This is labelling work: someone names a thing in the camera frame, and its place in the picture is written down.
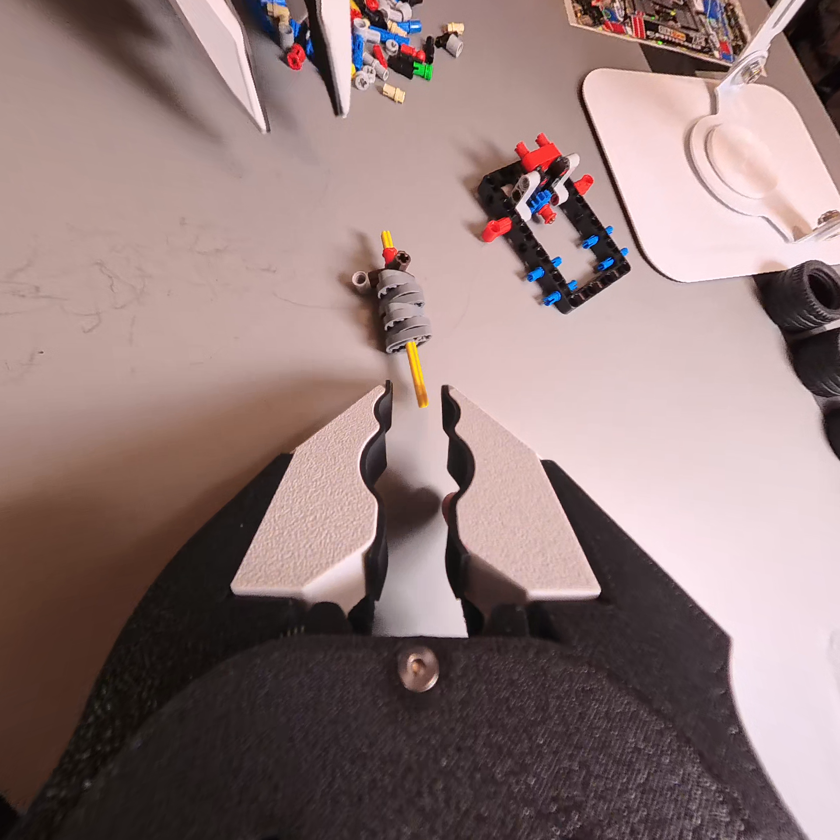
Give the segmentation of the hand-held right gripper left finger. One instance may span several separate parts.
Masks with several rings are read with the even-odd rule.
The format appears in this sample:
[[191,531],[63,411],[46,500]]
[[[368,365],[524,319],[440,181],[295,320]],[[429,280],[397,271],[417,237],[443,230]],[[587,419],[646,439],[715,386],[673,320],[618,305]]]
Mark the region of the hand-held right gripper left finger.
[[231,581],[234,595],[333,604],[354,630],[372,630],[388,565],[375,484],[392,397],[392,384],[375,386],[294,450]]

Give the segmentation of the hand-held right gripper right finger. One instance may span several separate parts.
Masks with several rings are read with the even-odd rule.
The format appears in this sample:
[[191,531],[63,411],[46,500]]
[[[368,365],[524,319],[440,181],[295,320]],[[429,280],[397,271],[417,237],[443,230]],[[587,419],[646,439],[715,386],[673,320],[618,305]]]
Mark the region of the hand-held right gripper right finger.
[[541,458],[451,385],[441,391],[457,491],[445,565],[467,629],[499,607],[584,602],[602,588]]

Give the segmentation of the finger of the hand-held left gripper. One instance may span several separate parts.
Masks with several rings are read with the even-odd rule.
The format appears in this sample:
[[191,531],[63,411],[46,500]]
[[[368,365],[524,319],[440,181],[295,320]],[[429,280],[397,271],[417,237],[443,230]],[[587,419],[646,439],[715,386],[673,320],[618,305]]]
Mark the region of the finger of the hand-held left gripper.
[[170,5],[258,131],[268,133],[270,127],[256,87],[249,40],[232,2],[170,1]]
[[352,34],[349,1],[306,1],[313,57],[327,88],[332,110],[350,112]]

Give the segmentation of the yellow lego axle assembly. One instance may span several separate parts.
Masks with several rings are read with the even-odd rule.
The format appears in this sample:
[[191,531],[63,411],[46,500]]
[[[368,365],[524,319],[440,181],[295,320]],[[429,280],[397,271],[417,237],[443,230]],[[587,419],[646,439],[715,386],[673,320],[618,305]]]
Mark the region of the yellow lego axle assembly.
[[381,232],[381,245],[383,267],[354,272],[350,284],[356,293],[375,298],[385,352],[406,355],[416,404],[427,408],[427,388],[418,351],[432,338],[424,290],[409,271],[410,255],[394,246],[392,233],[387,229]]

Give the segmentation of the black lego frame assembly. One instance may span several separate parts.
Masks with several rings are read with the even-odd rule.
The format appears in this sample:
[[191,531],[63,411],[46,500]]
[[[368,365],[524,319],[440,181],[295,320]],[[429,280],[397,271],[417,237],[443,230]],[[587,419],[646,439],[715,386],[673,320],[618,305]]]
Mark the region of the black lego frame assembly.
[[[576,179],[580,156],[563,154],[545,133],[538,134],[530,149],[519,142],[517,159],[483,176],[477,198],[488,221],[480,238],[491,243],[505,239],[524,268],[524,279],[539,285],[542,304],[569,313],[625,277],[631,270],[628,249],[613,238],[585,199],[594,180],[584,174]],[[562,258],[552,257],[536,234],[536,224],[549,226],[559,215],[570,223],[580,247],[594,259],[594,274],[585,280],[568,280]]]

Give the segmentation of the pile of small lego pieces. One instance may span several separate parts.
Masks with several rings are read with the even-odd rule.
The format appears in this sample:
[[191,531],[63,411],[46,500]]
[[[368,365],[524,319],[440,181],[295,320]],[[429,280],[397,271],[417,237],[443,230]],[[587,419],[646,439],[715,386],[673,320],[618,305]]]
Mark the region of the pile of small lego pieces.
[[[437,51],[454,58],[463,48],[465,25],[447,22],[437,34],[424,31],[417,16],[421,2],[349,1],[352,34],[351,91],[378,88],[396,103],[405,93],[394,87],[392,73],[411,81],[431,80]],[[310,37],[308,11],[302,2],[302,15],[294,17],[290,2],[244,2],[253,22],[269,36],[280,51],[281,62],[294,71],[316,68]]]

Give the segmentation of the colourful sticker sheet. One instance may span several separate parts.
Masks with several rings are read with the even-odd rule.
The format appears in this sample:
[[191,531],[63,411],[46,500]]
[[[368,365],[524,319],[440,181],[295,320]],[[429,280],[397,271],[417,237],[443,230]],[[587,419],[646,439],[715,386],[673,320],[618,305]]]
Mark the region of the colourful sticker sheet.
[[723,67],[751,33],[738,1],[565,1],[572,26],[635,40]]

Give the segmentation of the white book stand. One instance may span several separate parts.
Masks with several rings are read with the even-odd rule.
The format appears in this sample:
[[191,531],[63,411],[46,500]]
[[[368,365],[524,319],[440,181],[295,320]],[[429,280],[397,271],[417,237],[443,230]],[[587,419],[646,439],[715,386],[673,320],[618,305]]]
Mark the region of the white book stand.
[[778,2],[718,83],[595,69],[584,105],[647,261],[679,282],[838,266],[837,186],[801,114],[758,82],[803,2]]

